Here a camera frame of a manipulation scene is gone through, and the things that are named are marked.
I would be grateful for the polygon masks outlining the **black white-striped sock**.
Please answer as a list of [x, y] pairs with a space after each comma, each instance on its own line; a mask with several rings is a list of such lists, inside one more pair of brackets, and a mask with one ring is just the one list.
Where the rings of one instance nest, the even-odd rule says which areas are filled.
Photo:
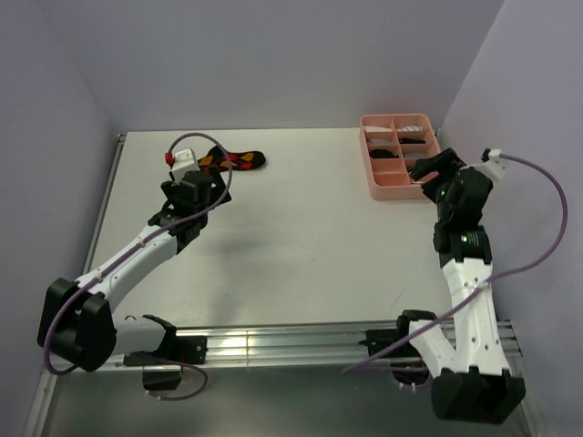
[[408, 173], [413, 179], [420, 179], [435, 171], [433, 164], [424, 164], [421, 161], [416, 161], [415, 165], [408, 169]]

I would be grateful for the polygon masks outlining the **black orange argyle sock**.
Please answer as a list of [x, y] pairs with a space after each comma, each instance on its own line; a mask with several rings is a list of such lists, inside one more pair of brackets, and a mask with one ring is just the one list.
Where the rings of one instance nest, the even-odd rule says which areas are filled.
[[230, 163], [228, 163], [222, 150], [214, 146], [207, 152], [206, 156], [198, 160], [199, 168], [206, 172], [211, 169], [228, 172], [229, 166], [231, 166], [233, 171], [252, 171], [263, 168], [267, 164], [265, 155], [257, 150], [229, 152], [228, 155]]

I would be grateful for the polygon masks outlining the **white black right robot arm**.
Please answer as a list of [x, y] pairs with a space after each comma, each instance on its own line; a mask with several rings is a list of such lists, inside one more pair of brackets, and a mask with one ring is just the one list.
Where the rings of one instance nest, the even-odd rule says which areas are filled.
[[394, 344], [406, 355], [419, 352], [432, 378], [432, 408], [441, 420], [499, 425], [526, 395], [501, 344], [489, 283], [491, 246], [480, 223], [503, 174], [498, 157], [468, 166], [450, 148], [418, 159], [410, 172], [436, 205], [433, 243], [454, 310], [455, 343], [433, 313], [406, 310]]

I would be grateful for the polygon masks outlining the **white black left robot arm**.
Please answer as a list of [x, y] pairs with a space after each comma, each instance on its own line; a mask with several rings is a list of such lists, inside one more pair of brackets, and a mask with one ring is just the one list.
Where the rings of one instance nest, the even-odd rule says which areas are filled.
[[216, 168], [191, 170], [161, 185], [166, 201], [116, 256], [74, 280], [58, 278], [46, 292], [37, 343], [44, 359], [56, 355], [73, 368], [95, 371], [115, 355], [147, 354], [167, 363], [178, 351], [177, 329], [144, 315], [116, 321], [121, 301], [154, 269], [180, 254], [230, 201], [229, 183]]

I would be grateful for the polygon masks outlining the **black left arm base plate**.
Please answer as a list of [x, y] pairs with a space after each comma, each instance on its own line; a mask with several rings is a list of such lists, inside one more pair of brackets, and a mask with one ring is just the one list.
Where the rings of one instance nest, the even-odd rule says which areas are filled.
[[206, 360], [208, 338], [206, 336], [177, 337], [174, 345], [160, 357], [146, 352], [125, 355], [123, 364], [129, 367], [162, 365], [166, 361], [187, 364], [203, 364]]

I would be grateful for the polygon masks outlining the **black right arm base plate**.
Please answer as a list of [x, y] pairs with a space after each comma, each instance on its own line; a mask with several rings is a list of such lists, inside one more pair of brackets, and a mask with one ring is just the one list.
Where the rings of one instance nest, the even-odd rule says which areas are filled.
[[[369, 356], [393, 345], [399, 340], [398, 329], [379, 329], [367, 330], [364, 338], [358, 342], [360, 346], [367, 349]], [[385, 353], [383, 359], [420, 359], [421, 354], [411, 344], [406, 343], [404, 346]]]

